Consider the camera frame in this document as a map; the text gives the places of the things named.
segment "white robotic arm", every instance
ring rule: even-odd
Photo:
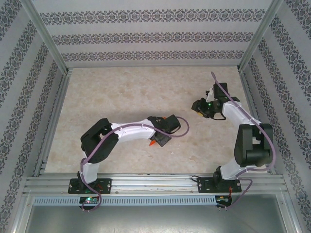
[[[130,124],[136,126],[122,128],[122,126]],[[83,177],[86,183],[92,183],[97,180],[100,162],[108,157],[117,144],[135,139],[151,139],[162,147],[171,137],[159,133],[155,129],[171,134],[180,128],[180,123],[174,115],[168,118],[150,116],[142,121],[126,124],[110,123],[107,118],[101,119],[81,137],[84,158],[87,158],[99,144],[101,135],[106,135],[109,131],[119,127],[121,128],[111,134],[98,148],[90,161],[82,166]]]
[[[227,84],[220,83],[220,85],[227,92]],[[248,119],[242,112],[246,111],[239,99],[231,97],[238,104],[236,106],[229,101],[217,84],[214,85],[213,89],[207,91],[206,95],[206,99],[201,98],[193,103],[192,110],[213,120],[229,119],[239,129],[234,148],[234,158],[216,169],[214,172],[215,183],[217,184],[221,180],[235,180],[243,170],[271,163],[273,156],[269,142],[252,121],[260,125],[270,139],[273,138],[271,125],[262,124],[254,118]],[[220,114],[223,118],[215,118],[216,114]]]

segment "purple cable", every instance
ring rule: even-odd
[[[153,127],[153,126],[150,126],[150,125],[144,125],[144,124],[139,124],[139,123],[127,124],[127,125],[123,125],[123,126],[117,127],[117,128],[115,128],[115,129],[113,129],[112,131],[110,131],[109,133],[107,133],[107,134],[101,139],[101,141],[97,144],[97,146],[96,146],[95,149],[92,151],[92,153],[89,155],[89,157],[83,158],[83,159],[81,160],[81,162],[80,162],[80,176],[81,176],[81,180],[82,180],[82,182],[86,185],[86,187],[87,187],[89,190],[91,190],[92,192],[94,192],[95,194],[97,194],[98,197],[99,197],[98,204],[97,204],[93,209],[88,210],[88,212],[91,212],[91,211],[96,210],[96,209],[101,205],[101,203],[102,203],[102,196],[101,196],[101,194],[100,194],[99,192],[97,192],[95,189],[91,188],[91,187],[86,183],[86,181],[85,181],[85,179],[84,179],[84,175],[83,175],[83,165],[86,164],[86,163],[88,163],[88,162],[90,161],[90,159],[94,156],[94,154],[96,153],[96,151],[98,150],[98,148],[101,146],[101,144],[102,144],[111,134],[113,134],[115,131],[118,131],[118,130],[120,130],[120,129],[127,128],[127,127],[132,127],[132,126],[141,126],[141,127],[150,128],[150,129],[153,129],[153,130],[155,130],[155,131],[160,132],[161,134],[164,134],[164,135],[170,136],[170,137],[183,137],[183,136],[185,136],[185,135],[189,132],[190,125],[189,125],[189,123],[187,122],[187,120],[184,119],[183,117],[177,116],[176,118],[183,120],[183,121],[186,123],[186,125],[187,125],[187,130],[186,130],[186,132],[184,132],[184,133],[181,134],[181,135],[169,134],[169,133],[163,132],[162,130],[159,130],[159,129],[157,129],[156,127]],[[84,202],[84,203],[82,204],[82,206],[81,206],[82,211],[85,210],[85,209],[84,209],[84,204],[85,204],[85,202]]]
[[[240,175],[242,175],[243,173],[245,173],[246,171],[268,171],[271,168],[274,167],[274,164],[276,163],[276,149],[273,145],[272,140],[269,138],[268,134],[263,130],[263,128],[257,124],[254,120],[253,117],[251,117],[243,108],[241,108],[230,96],[229,94],[224,90],[224,88],[219,84],[219,82],[216,79],[216,76],[214,74],[214,72],[211,72],[213,79],[215,80],[215,83],[219,86],[219,88],[225,93],[225,95],[229,98],[229,100],[246,116],[247,119],[249,119],[254,125],[256,125],[256,127],[260,130],[260,132],[265,136],[265,138],[267,139],[271,150],[272,150],[272,162],[269,164],[268,167],[266,168],[260,168],[260,169],[255,169],[255,168],[248,168],[245,169],[243,171],[240,171],[236,177],[238,178]],[[249,179],[249,178],[240,178],[241,181],[250,181],[250,184],[248,185],[248,187],[243,191],[243,193],[238,197],[238,199],[231,204],[230,206],[227,207],[227,209],[230,209],[234,204],[236,204],[237,202],[240,201],[240,199],[245,195],[245,193],[249,190],[249,188],[252,186],[253,184],[253,180]]]

